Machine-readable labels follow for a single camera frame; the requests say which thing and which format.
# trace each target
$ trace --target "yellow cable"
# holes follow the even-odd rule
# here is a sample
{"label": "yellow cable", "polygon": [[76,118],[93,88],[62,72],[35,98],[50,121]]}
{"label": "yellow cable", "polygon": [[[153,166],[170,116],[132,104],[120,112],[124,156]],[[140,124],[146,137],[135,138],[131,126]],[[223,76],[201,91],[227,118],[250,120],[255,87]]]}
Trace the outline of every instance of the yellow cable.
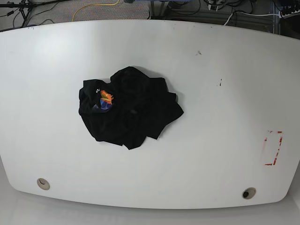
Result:
{"label": "yellow cable", "polygon": [[[86,6],[81,7],[79,10],[82,10],[83,8],[88,7],[88,6],[114,6],[114,5],[117,5],[119,2],[120,2],[120,0],[118,0],[116,3],[112,3],[112,4],[88,4]],[[79,12],[79,10],[77,10],[74,13],[72,22],[74,22],[75,15]]]}

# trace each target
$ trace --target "white cable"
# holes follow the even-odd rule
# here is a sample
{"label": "white cable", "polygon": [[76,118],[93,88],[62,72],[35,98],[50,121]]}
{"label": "white cable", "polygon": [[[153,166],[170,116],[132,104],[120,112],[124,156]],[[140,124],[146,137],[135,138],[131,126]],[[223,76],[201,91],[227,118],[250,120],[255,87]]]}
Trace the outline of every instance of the white cable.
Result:
{"label": "white cable", "polygon": [[[243,13],[241,12],[242,14],[245,14],[245,15],[252,15],[252,16],[269,16],[269,15],[276,15],[276,16],[279,16],[278,14],[274,14],[274,13],[271,13],[271,14],[263,14],[263,15],[254,15],[254,14],[249,14],[249,13]],[[231,17],[233,16],[233,13],[231,13],[231,15],[228,17],[226,23],[224,23],[224,26],[226,26],[228,24],[228,22],[230,21]]]}
{"label": "white cable", "polygon": [[226,23],[224,23],[224,26],[226,26],[228,24],[228,22],[230,21],[231,17],[233,16],[233,13],[231,13],[231,15],[228,17]]}
{"label": "white cable", "polygon": [[252,16],[269,16],[269,15],[276,15],[276,16],[279,16],[278,14],[274,14],[274,13],[271,13],[271,14],[263,14],[263,15],[254,15],[254,14],[249,14],[249,13],[243,13],[241,12],[242,14],[245,14],[245,15],[252,15]]}

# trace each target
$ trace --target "white table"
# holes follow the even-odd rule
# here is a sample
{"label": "white table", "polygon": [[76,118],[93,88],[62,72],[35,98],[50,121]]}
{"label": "white table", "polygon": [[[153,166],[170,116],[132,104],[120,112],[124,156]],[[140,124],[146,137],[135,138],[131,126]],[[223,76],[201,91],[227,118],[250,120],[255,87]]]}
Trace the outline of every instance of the white table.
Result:
{"label": "white table", "polygon": [[[91,21],[3,32],[0,49],[0,155],[16,190],[157,209],[286,195],[300,159],[298,40],[191,22]],[[184,110],[158,140],[130,151],[96,142],[78,114],[83,80],[108,81],[127,66],[166,78]],[[252,199],[242,198],[246,188],[256,188]]]}

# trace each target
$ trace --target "power strip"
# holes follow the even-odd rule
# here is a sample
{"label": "power strip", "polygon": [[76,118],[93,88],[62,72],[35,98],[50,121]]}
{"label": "power strip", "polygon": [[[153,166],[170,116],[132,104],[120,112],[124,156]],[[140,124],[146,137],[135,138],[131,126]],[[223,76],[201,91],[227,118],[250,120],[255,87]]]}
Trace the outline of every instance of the power strip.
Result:
{"label": "power strip", "polygon": [[279,13],[279,17],[280,18],[288,18],[291,16],[295,16],[297,14],[300,14],[300,6],[298,1],[296,2],[296,4],[290,8],[288,7],[283,7],[283,9],[281,10],[281,12]]}

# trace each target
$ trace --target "crumpled cloth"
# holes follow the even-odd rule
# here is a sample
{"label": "crumpled cloth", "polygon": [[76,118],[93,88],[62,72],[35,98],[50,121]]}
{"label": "crumpled cloth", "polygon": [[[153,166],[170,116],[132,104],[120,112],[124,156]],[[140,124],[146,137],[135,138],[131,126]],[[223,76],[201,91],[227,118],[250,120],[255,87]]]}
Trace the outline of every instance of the crumpled cloth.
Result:
{"label": "crumpled cloth", "polygon": [[158,139],[165,126],[183,114],[164,78],[149,78],[127,67],[110,80],[83,81],[79,91],[79,114],[98,142],[134,149],[147,136]]}

